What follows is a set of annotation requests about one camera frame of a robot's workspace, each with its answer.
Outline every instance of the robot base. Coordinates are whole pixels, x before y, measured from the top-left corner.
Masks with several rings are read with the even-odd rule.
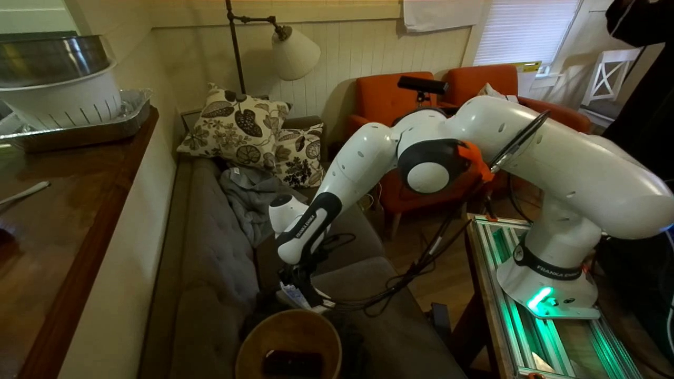
[[[581,273],[574,279],[553,279],[517,266],[512,256],[497,268],[497,281],[510,298],[537,317],[595,320],[595,287]]]

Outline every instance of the wooden table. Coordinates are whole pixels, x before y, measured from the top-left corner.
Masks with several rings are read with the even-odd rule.
[[[155,119],[149,107],[131,138],[25,153],[0,183],[4,197],[49,180],[0,208],[0,376],[56,376]]]
[[[468,261],[471,270],[473,279],[473,297],[468,303],[460,323],[452,330],[450,348],[457,358],[457,361],[463,369],[469,369],[471,360],[477,355],[483,348],[489,351],[491,371],[497,372],[497,376],[520,376],[522,371],[516,363],[516,354],[512,350],[512,339],[507,337],[505,321],[501,315],[503,297],[501,289],[493,279],[493,271],[489,270],[486,255],[480,247],[480,238],[475,236],[475,230],[469,228],[468,232]],[[672,366],[665,361],[665,358],[658,351],[652,341],[646,339],[646,332],[640,329],[639,321],[634,321],[634,315],[620,308],[612,301],[610,289],[599,279],[600,287],[600,312],[602,312],[602,323],[610,323],[608,332],[614,335],[612,329],[620,329],[620,348],[628,345],[630,351],[640,350],[644,358],[648,358],[648,363],[654,363],[658,369],[672,375]],[[600,363],[599,351],[591,348],[591,337],[587,335],[587,321],[580,320],[563,320],[555,321],[555,330],[563,339],[563,345],[573,360],[574,375],[581,376],[610,376],[604,366]],[[644,376],[650,376],[652,371],[642,360],[634,360],[634,369],[640,371]]]

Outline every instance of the patterned pillow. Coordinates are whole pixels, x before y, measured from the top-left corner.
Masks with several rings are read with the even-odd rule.
[[[289,187],[317,187],[323,122],[312,127],[282,127],[276,138],[276,176]]]
[[[273,168],[276,135],[286,113],[289,103],[284,101],[236,96],[229,91],[211,89],[199,118],[177,152]]]

